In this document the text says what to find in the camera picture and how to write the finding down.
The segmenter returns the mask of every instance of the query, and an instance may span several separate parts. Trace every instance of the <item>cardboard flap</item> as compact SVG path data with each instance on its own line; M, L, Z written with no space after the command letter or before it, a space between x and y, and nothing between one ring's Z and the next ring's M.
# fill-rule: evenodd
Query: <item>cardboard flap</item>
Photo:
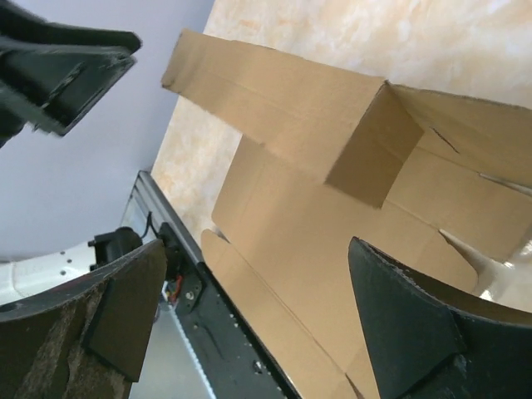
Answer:
M380 77L186 29L163 86L373 207L423 134Z
M416 148L388 201L505 262L532 226L532 198Z
M437 154L470 169L532 187L532 111L477 98L394 86L427 131L444 137L457 154Z
M476 283L437 229L394 204L373 209L313 183L245 138L213 221L343 371L363 345L347 264L353 236L465 291Z
M357 399L347 378L234 247L205 230L206 263L302 397Z

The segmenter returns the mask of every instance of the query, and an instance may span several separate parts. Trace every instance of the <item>cable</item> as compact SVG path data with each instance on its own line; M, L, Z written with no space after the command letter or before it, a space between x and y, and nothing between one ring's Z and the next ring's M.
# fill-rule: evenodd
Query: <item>cable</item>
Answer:
M148 230L151 229L153 231L153 234L155 234L156 238L159 238L159 233L157 233L157 230L155 230L155 227L153 227L153 216L151 215L151 211L148 212L148 217L146 218L146 227L144 229L144 233L141 235L141 239L145 238L146 235L148 235Z

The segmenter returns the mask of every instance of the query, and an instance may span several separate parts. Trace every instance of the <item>beige marble floor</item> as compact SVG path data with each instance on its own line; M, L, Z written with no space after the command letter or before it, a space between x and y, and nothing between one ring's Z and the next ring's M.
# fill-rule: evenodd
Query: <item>beige marble floor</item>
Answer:
M204 32L532 108L530 0L217 0ZM198 240L238 142L179 99L152 175Z

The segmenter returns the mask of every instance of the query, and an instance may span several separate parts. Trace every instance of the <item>metal frame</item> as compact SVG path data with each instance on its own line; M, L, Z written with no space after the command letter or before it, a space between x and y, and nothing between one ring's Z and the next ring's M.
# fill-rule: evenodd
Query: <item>metal frame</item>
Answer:
M183 280L175 321L211 393L231 399L299 397L289 378L212 275L200 247L147 172L139 173L131 201L141 209L144 220L152 213L157 231L164 222L171 227L188 257L187 263L193 265ZM187 278L201 282L194 284L200 288L194 297L185 288ZM187 305L190 298L194 299L192 306Z

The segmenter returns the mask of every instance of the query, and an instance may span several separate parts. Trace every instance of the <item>cardboard box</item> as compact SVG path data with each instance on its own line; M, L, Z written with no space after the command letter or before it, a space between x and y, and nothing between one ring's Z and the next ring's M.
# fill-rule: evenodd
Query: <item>cardboard box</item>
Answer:
M470 292L476 272L441 229L499 261L530 231L532 199L477 173L532 183L529 110L189 31L163 84L244 134L213 212L227 241L207 232L202 249L305 397L378 397L347 264L352 236ZM514 134L491 129L484 112L499 129L496 112L514 118Z
M532 185L532 115L522 107L392 85L186 29L162 83L317 182L374 207L423 131L441 138L423 143L432 153Z

